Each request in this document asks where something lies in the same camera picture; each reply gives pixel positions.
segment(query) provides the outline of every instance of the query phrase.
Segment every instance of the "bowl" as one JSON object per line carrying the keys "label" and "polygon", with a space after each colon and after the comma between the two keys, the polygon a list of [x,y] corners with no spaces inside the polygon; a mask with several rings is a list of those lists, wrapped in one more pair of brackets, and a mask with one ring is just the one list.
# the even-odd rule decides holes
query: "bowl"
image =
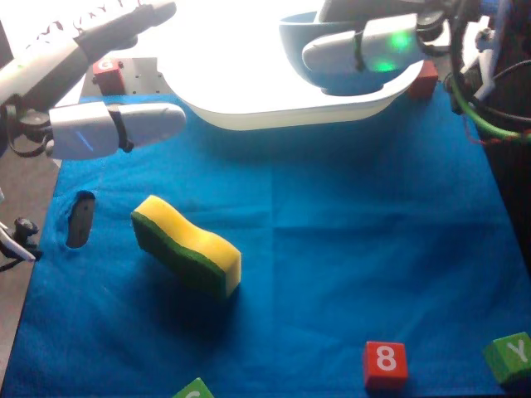
{"label": "bowl", "polygon": [[379,91],[385,83],[398,77],[404,70],[390,72],[326,74],[312,71],[302,59],[304,47],[318,37],[333,33],[363,29],[360,22],[314,22],[317,12],[305,12],[280,21],[279,30],[285,54],[295,71],[312,85],[330,95],[365,95]]}

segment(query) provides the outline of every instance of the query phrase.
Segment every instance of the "green block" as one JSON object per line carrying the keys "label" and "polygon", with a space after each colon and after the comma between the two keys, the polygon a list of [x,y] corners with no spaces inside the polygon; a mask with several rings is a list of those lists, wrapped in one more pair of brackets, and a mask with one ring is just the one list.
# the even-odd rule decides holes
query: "green block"
{"label": "green block", "polygon": [[214,398],[214,396],[198,377],[180,390],[173,398]]}
{"label": "green block", "polygon": [[531,338],[526,332],[497,338],[483,355],[499,384],[531,376]]}

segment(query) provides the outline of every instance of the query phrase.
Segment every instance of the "green light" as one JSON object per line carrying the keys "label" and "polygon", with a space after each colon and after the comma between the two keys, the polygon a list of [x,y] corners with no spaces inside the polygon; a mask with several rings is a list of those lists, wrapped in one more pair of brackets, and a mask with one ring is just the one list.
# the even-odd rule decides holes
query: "green light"
{"label": "green light", "polygon": [[391,70],[395,69],[396,66],[391,61],[380,61],[373,67],[375,72],[390,72]]}
{"label": "green light", "polygon": [[397,32],[391,36],[389,45],[395,51],[402,52],[412,43],[412,37],[407,32]]}

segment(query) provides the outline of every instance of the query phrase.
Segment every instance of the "blue cloth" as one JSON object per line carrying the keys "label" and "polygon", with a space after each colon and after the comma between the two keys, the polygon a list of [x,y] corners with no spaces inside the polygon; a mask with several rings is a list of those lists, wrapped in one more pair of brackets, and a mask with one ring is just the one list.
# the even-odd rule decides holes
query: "blue cloth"
{"label": "blue cloth", "polygon": [[[109,102],[166,100],[124,97]],[[88,243],[66,246],[81,191]],[[225,308],[137,245],[147,195],[243,254]],[[165,143],[64,162],[7,370],[6,396],[364,397],[367,340],[406,344],[405,396],[496,394],[482,356],[529,332],[531,289],[480,146],[448,97],[364,121],[232,132],[188,111]]]}

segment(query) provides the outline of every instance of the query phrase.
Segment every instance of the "sponge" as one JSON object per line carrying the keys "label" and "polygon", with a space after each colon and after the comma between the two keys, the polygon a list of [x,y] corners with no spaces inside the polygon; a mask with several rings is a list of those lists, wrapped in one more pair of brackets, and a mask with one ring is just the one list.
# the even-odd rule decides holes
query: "sponge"
{"label": "sponge", "polygon": [[240,283],[238,249],[198,228],[159,197],[149,196],[131,219],[140,248],[166,264],[190,289],[223,300]]}

